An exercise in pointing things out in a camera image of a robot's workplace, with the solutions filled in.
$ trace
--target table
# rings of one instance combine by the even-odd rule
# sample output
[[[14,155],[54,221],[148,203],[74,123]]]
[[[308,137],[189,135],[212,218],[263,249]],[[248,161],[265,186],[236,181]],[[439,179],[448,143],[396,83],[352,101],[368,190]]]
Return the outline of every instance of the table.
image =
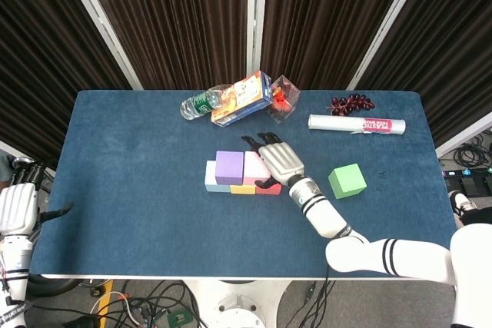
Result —
[[[406,132],[309,131],[346,91],[302,91],[282,124],[264,112],[226,128],[186,121],[196,91],[83,91],[75,103],[50,208],[70,213],[43,226],[32,272],[52,277],[322,279],[327,240],[283,189],[278,197],[207,193],[206,160],[246,151],[240,137],[273,131],[304,162],[328,200],[369,240],[425,240],[449,247],[456,230],[418,94],[357,91],[376,103],[353,116],[404,119]],[[358,163],[367,189],[336,200],[332,169]],[[378,278],[368,271],[333,278]]]

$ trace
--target green cube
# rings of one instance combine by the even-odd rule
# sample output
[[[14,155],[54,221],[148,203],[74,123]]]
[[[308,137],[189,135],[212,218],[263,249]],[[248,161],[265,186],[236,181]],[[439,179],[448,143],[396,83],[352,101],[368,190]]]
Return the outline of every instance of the green cube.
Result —
[[[358,164],[333,169],[328,180],[337,199],[356,195],[367,187]]]

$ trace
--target grapes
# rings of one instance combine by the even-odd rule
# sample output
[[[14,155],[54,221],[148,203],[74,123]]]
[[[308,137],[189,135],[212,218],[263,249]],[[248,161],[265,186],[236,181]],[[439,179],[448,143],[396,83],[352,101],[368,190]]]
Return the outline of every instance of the grapes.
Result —
[[[331,111],[331,115],[345,116],[349,115],[352,111],[360,111],[365,109],[366,111],[376,107],[366,95],[349,94],[348,98],[342,96],[340,98],[332,98],[331,106],[327,109]]]

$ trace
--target black curtain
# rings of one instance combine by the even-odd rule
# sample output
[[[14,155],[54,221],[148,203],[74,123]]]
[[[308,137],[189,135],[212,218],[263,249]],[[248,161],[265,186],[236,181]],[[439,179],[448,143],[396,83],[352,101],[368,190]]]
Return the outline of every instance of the black curtain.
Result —
[[[248,0],[100,0],[145,88],[244,77]]]
[[[78,91],[129,85],[80,0],[0,2],[0,140],[58,157]]]
[[[261,69],[345,89],[393,0],[266,0]]]
[[[443,144],[492,111],[492,0],[408,0],[357,88],[420,93]]]

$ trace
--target purple block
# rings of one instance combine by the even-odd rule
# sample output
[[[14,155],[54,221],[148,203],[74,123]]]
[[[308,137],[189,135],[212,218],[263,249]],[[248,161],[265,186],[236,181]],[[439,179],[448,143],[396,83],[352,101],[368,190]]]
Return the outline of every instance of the purple block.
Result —
[[[243,184],[244,153],[217,151],[215,180],[217,184]]]

